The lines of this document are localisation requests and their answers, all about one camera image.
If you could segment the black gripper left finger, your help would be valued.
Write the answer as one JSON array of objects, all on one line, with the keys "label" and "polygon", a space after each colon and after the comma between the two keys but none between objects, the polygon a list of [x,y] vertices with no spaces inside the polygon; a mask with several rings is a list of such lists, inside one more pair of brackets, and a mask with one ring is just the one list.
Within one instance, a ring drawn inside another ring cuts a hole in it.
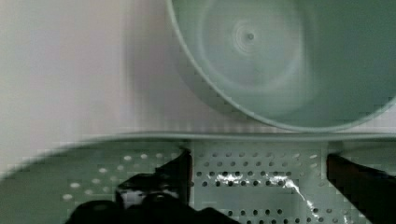
[{"label": "black gripper left finger", "polygon": [[117,185],[115,199],[80,204],[64,224],[240,224],[219,210],[190,206],[192,157],[181,154]]}]

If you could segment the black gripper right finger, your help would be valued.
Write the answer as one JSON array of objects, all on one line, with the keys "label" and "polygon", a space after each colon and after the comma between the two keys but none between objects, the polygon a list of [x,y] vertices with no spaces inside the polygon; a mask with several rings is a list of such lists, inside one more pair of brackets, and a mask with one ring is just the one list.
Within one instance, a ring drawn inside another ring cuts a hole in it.
[{"label": "black gripper right finger", "polygon": [[394,175],[329,154],[326,177],[373,224],[396,223]]}]

